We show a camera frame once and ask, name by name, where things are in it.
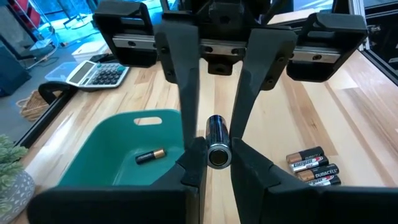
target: wooden table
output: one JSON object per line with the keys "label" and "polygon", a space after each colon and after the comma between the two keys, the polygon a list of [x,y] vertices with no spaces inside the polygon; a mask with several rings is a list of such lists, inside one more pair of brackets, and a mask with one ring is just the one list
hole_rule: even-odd
{"label": "wooden table", "polygon": [[[307,17],[313,11],[275,16],[273,22]],[[201,61],[198,135],[206,120],[221,114],[229,124],[241,63],[233,75],[206,73]],[[322,146],[340,168],[343,185],[398,183],[398,88],[355,52],[326,83],[294,82],[285,73],[272,91],[261,92],[243,139],[287,170],[285,156]],[[115,90],[78,92],[23,162],[37,191],[57,184],[93,128],[124,111],[179,108],[177,86],[165,81],[159,64],[131,68]],[[229,169],[208,169],[205,223],[239,223]],[[15,223],[27,223],[22,214]]]}

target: calculator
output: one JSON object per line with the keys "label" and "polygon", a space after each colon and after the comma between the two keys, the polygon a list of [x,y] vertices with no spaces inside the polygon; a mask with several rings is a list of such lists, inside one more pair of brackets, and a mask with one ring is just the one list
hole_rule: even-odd
{"label": "calculator", "polygon": [[83,61],[69,74],[66,82],[82,90],[95,91],[118,87],[129,68],[118,63]]}

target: battery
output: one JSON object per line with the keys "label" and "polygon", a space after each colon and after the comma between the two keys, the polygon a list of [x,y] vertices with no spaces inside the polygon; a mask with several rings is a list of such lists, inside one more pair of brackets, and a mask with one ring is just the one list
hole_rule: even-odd
{"label": "battery", "polygon": [[207,164],[214,169],[224,169],[231,163],[232,153],[229,144],[225,119],[213,115],[206,124]]}
{"label": "battery", "polygon": [[301,171],[296,173],[296,175],[302,181],[309,181],[328,175],[336,175],[338,173],[339,169],[336,164],[329,164],[327,166],[321,166],[310,170]]}
{"label": "battery", "polygon": [[156,151],[147,152],[140,156],[136,156],[136,163],[143,164],[149,161],[153,161],[155,159],[159,159],[166,156],[166,152],[164,149],[158,149]]}
{"label": "battery", "polygon": [[318,166],[325,166],[329,164],[328,158],[326,156],[318,156],[313,159],[307,159],[304,161],[300,162],[295,162],[293,164],[290,164],[290,169],[293,172],[300,172],[303,170],[311,169],[313,167],[318,167]]}
{"label": "battery", "polygon": [[329,185],[340,185],[341,180],[337,175],[328,175],[315,180],[306,182],[311,186],[329,186]]}
{"label": "battery", "polygon": [[311,149],[307,149],[304,151],[296,152],[286,156],[286,161],[289,164],[294,162],[304,161],[307,159],[312,159],[314,157],[323,156],[325,153],[323,152],[322,147],[317,146]]}

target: teal basket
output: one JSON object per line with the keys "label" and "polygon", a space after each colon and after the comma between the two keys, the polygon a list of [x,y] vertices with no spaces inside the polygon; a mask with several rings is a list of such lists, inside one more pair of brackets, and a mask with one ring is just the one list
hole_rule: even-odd
{"label": "teal basket", "polygon": [[[153,117],[161,122],[134,122]],[[181,115],[176,110],[114,115],[95,127],[58,186],[150,185],[184,153],[182,136]],[[136,156],[159,148],[166,151],[165,157],[136,164]]]}

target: calculator keypad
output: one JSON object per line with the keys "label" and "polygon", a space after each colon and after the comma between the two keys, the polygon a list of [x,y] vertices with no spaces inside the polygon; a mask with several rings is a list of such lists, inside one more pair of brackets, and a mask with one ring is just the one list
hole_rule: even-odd
{"label": "calculator keypad", "polygon": [[97,66],[95,76],[90,80],[90,85],[117,84],[126,68],[118,64],[101,64]]}

